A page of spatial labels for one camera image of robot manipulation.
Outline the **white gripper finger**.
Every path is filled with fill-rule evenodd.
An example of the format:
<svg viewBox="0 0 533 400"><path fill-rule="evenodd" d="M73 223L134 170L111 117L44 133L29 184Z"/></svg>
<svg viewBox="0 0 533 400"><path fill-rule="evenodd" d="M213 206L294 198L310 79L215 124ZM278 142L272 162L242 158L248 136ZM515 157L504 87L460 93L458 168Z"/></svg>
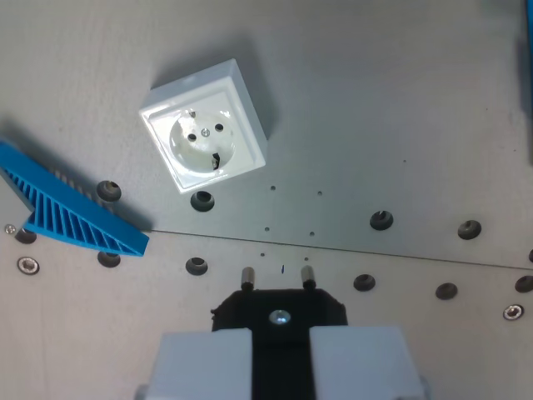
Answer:
<svg viewBox="0 0 533 400"><path fill-rule="evenodd" d="M146 399L250 399L252 332L175 332L162 336Z"/></svg>
<svg viewBox="0 0 533 400"><path fill-rule="evenodd" d="M397 327L313 327L318 399L421 399L422 381Z"/></svg>

